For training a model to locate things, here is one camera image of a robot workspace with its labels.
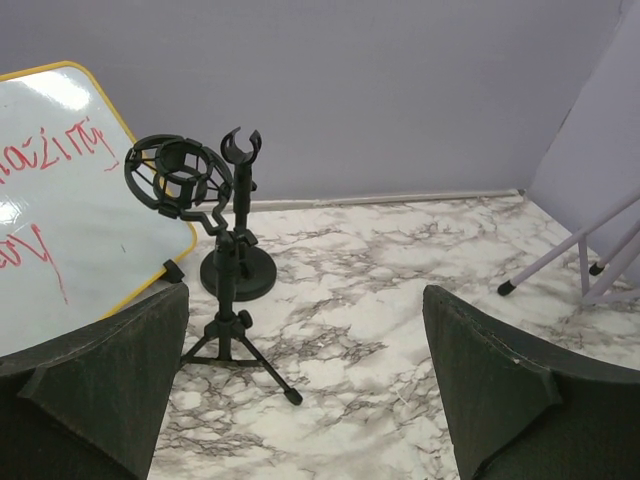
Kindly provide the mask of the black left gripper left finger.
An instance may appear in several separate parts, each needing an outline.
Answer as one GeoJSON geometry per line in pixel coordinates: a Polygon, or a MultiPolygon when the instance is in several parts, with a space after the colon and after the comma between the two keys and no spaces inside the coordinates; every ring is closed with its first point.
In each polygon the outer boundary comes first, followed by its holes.
{"type": "Polygon", "coordinates": [[[188,320],[179,283],[3,356],[2,478],[147,478],[188,320]]]}

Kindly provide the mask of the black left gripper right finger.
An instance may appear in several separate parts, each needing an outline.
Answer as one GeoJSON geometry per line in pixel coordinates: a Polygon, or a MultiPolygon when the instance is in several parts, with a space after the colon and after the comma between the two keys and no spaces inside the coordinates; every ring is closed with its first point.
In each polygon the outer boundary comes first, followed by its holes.
{"type": "Polygon", "coordinates": [[[639,373],[558,347],[436,285],[432,363],[462,479],[636,479],[639,373]]]}

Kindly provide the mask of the black round-base mic stand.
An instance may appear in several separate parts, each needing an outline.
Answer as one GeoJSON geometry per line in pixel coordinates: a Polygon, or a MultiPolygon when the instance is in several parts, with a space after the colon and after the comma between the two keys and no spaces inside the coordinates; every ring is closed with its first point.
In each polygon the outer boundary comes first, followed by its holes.
{"type": "Polygon", "coordinates": [[[236,144],[237,127],[227,133],[220,143],[221,158],[233,166],[233,179],[222,187],[215,186],[216,199],[233,198],[235,225],[233,232],[239,240],[237,246],[239,271],[236,276],[235,300],[251,301],[266,295],[275,285],[277,267],[273,258],[258,246],[258,240],[248,228],[251,194],[257,185],[253,180],[253,164],[262,147],[261,134],[254,130],[249,136],[252,146],[245,152],[236,144]]]}

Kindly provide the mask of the lilac music stand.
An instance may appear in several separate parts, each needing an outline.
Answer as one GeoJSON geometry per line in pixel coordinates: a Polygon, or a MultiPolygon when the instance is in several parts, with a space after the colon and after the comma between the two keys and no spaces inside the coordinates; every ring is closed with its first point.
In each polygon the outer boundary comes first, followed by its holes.
{"type": "Polygon", "coordinates": [[[570,230],[565,240],[502,283],[511,294],[577,248],[586,305],[638,299],[612,291],[639,262],[639,4],[625,1],[613,38],[567,113],[528,198],[570,230]]]}

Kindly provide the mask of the black tripod mic stand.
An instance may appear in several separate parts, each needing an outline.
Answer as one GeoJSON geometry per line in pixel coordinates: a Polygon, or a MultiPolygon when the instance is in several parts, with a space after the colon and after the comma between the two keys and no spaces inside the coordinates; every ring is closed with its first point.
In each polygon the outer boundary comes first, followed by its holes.
{"type": "Polygon", "coordinates": [[[131,193],[159,214],[199,223],[214,238],[215,248],[202,261],[202,286],[218,300],[218,310],[205,325],[202,337],[180,363],[262,367],[282,388],[287,400],[299,405],[302,395],[291,387],[248,339],[253,318],[246,310],[235,311],[236,276],[239,271],[233,228],[233,198],[216,199],[214,187],[233,179],[233,166],[220,149],[213,149],[179,135],[157,134],[138,140],[124,160],[124,176],[131,193]]]}

